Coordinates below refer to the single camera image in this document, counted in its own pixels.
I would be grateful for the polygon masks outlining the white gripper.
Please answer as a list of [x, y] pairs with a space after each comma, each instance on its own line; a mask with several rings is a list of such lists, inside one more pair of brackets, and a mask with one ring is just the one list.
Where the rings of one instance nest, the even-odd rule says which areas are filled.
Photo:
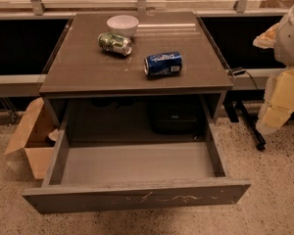
[[[279, 23], [257, 36], [253, 45], [273, 49], [277, 61], [294, 67], [294, 4]], [[264, 99], [256, 128], [262, 134], [272, 134], [294, 113], [294, 68], [269, 77]]]

